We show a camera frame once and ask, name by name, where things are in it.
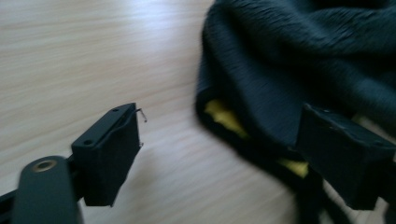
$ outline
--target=light wooden surface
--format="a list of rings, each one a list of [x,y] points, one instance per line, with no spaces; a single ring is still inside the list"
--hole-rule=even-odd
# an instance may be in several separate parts
[[[136,102],[145,145],[113,208],[81,204],[86,223],[293,223],[293,195],[195,119],[211,3],[0,1],[0,194],[27,163],[67,157],[108,109]],[[378,223],[365,214],[373,222],[359,223]]]

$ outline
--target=wooden table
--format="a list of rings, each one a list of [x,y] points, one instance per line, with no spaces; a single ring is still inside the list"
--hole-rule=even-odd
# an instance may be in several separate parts
[[[0,2],[0,194],[112,107],[136,102],[145,143],[113,208],[86,223],[293,223],[293,195],[193,112],[210,0]],[[352,212],[358,223],[380,213]]]

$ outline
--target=metal pin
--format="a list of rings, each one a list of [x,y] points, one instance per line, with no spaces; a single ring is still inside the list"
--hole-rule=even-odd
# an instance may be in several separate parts
[[[137,113],[137,112],[140,112],[140,114],[142,115],[143,119],[145,120],[145,123],[148,121],[148,118],[146,117],[146,115],[145,115],[145,113],[143,112],[143,109],[142,109],[142,108],[136,109],[135,112],[136,112],[136,113]]]

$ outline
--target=yellow lining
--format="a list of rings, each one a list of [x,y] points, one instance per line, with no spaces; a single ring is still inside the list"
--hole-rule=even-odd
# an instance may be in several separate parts
[[[209,101],[205,107],[206,114],[210,115],[216,123],[221,124],[231,132],[236,133],[240,138],[247,141],[250,136],[242,127],[235,113],[220,99]],[[308,162],[291,161],[288,159],[279,159],[277,162],[289,170],[304,178],[308,174]]]

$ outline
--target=dark gray fabric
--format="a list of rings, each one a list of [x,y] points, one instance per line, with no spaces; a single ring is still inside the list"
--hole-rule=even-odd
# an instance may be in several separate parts
[[[360,112],[396,134],[396,4],[216,1],[200,93],[223,96],[253,138],[294,147],[304,103]]]

